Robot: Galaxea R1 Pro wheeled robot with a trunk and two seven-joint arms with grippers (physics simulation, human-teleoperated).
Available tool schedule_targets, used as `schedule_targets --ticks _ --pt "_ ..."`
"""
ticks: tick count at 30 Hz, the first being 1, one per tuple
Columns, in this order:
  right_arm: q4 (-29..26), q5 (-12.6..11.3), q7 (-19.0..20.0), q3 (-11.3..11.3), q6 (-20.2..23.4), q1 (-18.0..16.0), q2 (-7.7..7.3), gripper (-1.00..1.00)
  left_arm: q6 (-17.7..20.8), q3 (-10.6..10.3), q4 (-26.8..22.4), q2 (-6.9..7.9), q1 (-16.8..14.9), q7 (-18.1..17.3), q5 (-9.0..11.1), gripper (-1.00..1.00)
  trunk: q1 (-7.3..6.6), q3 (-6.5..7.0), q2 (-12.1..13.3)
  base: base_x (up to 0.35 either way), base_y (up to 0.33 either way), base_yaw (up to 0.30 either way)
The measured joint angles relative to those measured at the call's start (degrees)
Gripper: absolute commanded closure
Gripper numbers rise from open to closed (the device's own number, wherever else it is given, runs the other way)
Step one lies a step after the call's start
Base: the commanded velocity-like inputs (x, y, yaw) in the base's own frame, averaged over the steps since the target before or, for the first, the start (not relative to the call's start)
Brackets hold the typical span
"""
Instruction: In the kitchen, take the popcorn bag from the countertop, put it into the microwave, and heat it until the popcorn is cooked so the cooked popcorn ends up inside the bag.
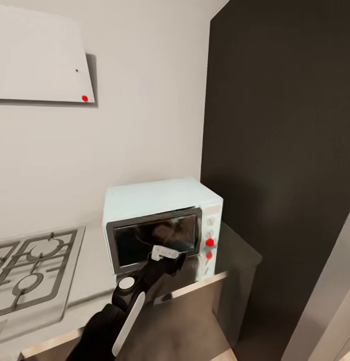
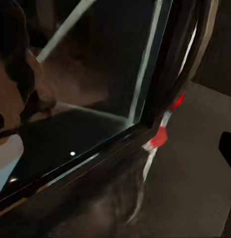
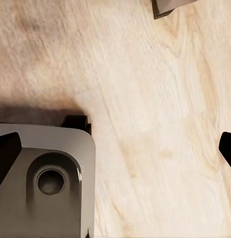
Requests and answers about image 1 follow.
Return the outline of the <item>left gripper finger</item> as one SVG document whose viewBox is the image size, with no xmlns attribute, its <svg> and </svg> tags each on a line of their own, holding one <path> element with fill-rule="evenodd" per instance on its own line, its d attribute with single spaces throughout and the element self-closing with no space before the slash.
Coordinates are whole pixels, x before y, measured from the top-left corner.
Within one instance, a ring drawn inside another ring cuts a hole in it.
<svg viewBox="0 0 350 361">
<path fill-rule="evenodd" d="M 181 255 L 179 258 L 176 259 L 176 271 L 178 269 L 181 269 L 181 267 L 185 261 L 185 258 L 186 258 L 186 254 L 184 253 L 183 255 Z"/>
</svg>

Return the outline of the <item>microwave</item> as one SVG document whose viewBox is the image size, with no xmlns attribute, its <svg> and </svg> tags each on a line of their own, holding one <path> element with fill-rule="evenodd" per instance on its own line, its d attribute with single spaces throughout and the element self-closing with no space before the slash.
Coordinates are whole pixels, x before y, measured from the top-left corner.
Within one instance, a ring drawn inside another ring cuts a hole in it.
<svg viewBox="0 0 350 361">
<path fill-rule="evenodd" d="M 114 274 L 140 270 L 154 245 L 186 258 L 219 240 L 223 198 L 193 177 L 106 189 L 102 226 Z"/>
</svg>

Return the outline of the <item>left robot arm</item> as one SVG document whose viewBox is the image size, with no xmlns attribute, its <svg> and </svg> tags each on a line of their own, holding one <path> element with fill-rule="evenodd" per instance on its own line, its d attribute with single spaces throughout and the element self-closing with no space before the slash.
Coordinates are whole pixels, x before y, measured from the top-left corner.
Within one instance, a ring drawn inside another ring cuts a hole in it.
<svg viewBox="0 0 350 361">
<path fill-rule="evenodd" d="M 145 294 L 164 273 L 175 275 L 186 254 L 161 245 L 148 253 L 148 263 L 118 283 L 102 311 L 86 324 L 81 341 L 65 361 L 115 361 L 145 300 Z"/>
</svg>

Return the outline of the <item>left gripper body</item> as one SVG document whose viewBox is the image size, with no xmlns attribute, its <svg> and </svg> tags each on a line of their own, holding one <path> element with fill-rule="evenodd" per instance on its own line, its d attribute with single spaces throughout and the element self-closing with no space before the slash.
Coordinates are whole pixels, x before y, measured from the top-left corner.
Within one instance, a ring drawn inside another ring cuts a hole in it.
<svg viewBox="0 0 350 361">
<path fill-rule="evenodd" d="M 164 273 L 175 275 L 176 273 L 176 259 L 163 257 L 160 260 L 152 259 L 152 251 L 148 253 L 148 263 L 145 267 L 150 268 L 155 273 L 155 280 L 158 281 Z"/>
</svg>

